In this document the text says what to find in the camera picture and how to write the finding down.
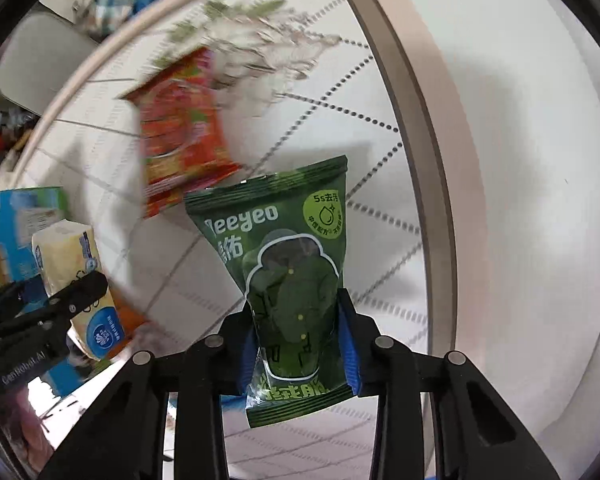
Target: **brown edge band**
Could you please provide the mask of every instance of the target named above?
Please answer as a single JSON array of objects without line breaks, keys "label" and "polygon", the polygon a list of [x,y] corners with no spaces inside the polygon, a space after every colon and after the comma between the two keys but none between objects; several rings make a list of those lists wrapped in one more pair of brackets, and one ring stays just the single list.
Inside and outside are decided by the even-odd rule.
[{"label": "brown edge band", "polygon": [[[378,0],[348,0],[374,53],[391,99],[413,179],[422,231],[429,311],[429,353],[443,356],[456,338],[456,241],[438,141],[413,68]],[[434,452],[430,404],[423,410],[425,467]]]}]

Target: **light green circle label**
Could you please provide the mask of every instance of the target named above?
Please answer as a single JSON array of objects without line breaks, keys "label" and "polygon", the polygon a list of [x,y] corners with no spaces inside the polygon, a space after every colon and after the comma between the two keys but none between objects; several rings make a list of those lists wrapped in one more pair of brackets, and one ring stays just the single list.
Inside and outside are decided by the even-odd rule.
[{"label": "light green circle label", "polygon": [[314,233],[333,240],[342,234],[342,206],[336,189],[311,193],[302,206],[304,221]]}]

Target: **blue and green package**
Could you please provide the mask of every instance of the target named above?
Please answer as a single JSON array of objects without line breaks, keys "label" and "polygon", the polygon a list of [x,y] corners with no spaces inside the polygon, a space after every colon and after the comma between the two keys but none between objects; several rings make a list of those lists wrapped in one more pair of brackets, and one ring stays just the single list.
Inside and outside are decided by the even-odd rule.
[{"label": "blue and green package", "polygon": [[[42,307],[47,299],[31,250],[34,232],[68,215],[67,200],[61,187],[10,189],[0,192],[0,256],[7,279],[20,282],[33,278],[24,290],[24,312]],[[55,394],[65,397],[84,383],[83,373],[64,359],[45,374],[43,380]]]}]

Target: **plastic wrapper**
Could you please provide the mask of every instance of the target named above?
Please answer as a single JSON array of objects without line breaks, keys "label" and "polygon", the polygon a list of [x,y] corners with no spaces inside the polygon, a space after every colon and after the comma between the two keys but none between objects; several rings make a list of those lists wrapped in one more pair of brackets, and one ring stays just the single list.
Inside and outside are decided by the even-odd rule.
[{"label": "plastic wrapper", "polygon": [[352,396],[336,330],[346,171],[340,156],[186,196],[187,213],[253,314],[259,351],[247,388],[252,428]]},{"label": "plastic wrapper", "polygon": [[210,88],[213,57],[199,48],[124,96],[140,111],[146,217],[240,168],[226,150]]}]

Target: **green snack-sized packet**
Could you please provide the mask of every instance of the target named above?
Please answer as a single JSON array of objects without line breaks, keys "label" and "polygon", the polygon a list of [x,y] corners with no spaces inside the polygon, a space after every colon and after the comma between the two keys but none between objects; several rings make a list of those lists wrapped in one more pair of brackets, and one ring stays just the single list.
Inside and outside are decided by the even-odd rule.
[{"label": "green snack-sized packet", "polygon": [[252,428],[352,397],[336,332],[346,250],[347,157],[185,196],[253,314]]}]

